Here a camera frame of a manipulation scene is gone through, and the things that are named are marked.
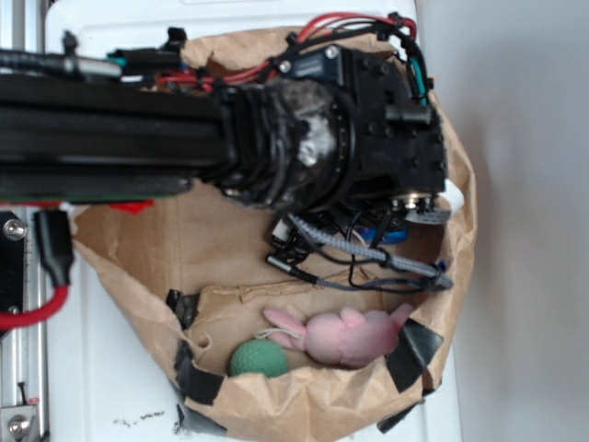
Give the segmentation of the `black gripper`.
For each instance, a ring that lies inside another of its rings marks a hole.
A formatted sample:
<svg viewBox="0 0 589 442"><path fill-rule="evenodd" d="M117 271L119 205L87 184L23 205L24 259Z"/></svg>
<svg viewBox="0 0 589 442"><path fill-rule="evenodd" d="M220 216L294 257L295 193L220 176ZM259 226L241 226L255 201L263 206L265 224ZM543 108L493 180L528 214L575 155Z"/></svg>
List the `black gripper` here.
<svg viewBox="0 0 589 442"><path fill-rule="evenodd" d="M448 175L442 119L416 72L331 45L298 54L271 83L281 129L271 209L337 208L368 226L430 214Z"/></svg>

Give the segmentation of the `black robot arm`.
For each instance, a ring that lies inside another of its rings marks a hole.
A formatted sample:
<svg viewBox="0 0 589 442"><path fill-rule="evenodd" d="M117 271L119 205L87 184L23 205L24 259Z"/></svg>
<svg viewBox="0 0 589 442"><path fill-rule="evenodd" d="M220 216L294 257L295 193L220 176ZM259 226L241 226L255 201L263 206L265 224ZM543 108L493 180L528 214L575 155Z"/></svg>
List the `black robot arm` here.
<svg viewBox="0 0 589 442"><path fill-rule="evenodd" d="M1 53L1 200L128 203L208 182L239 204L302 214L338 206L443 224L464 202L420 80L378 56L290 49L277 74L197 75L165 94L123 84L127 53Z"/></svg>

